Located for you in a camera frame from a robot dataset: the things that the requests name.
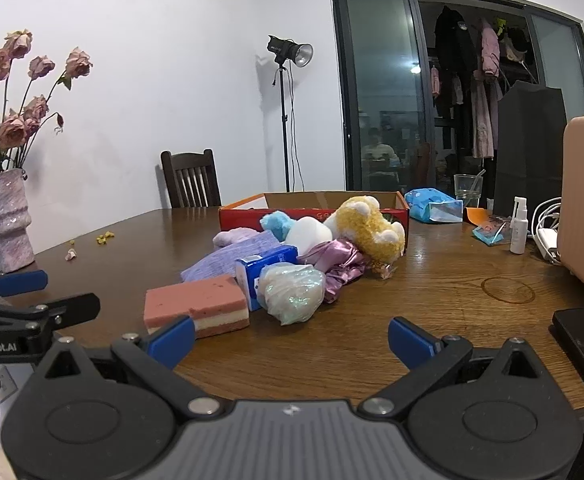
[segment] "cake-shaped sponge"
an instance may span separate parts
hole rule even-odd
[[[160,328],[184,314],[194,320],[197,338],[249,325],[245,295],[229,274],[147,291],[143,319],[148,330]]]

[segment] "wooden table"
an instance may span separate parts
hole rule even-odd
[[[96,236],[115,237],[105,246]],[[146,290],[179,282],[179,272],[212,249],[216,208],[152,211],[37,255],[50,284],[19,297],[37,304],[80,292],[101,298],[101,314],[68,329],[87,346],[105,346],[124,332],[146,333]],[[442,336],[457,333],[475,346],[500,347],[510,336],[536,349],[575,408],[584,384],[548,332],[555,310],[584,306],[584,285],[532,253],[511,254],[472,237],[469,224],[412,222],[409,246],[395,275],[347,285],[332,306],[307,323],[281,327],[264,310],[245,330],[200,340],[177,368],[211,394],[229,398],[347,397],[358,403],[406,373],[387,346],[387,325],[405,316]]]

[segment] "black jacket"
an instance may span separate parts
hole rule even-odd
[[[438,62],[443,70],[469,75],[478,68],[476,48],[460,12],[444,6],[435,33]]]

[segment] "black tripod pole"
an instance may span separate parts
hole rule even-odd
[[[287,161],[287,115],[285,114],[285,93],[283,92],[283,65],[278,66],[278,76],[281,83],[281,122],[283,123],[283,151],[285,153],[285,189],[290,192],[290,170]]]

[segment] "blue plush toy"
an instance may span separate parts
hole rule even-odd
[[[284,242],[294,222],[296,220],[292,220],[282,211],[274,211],[261,218],[261,227],[264,231],[272,231],[279,242]]]

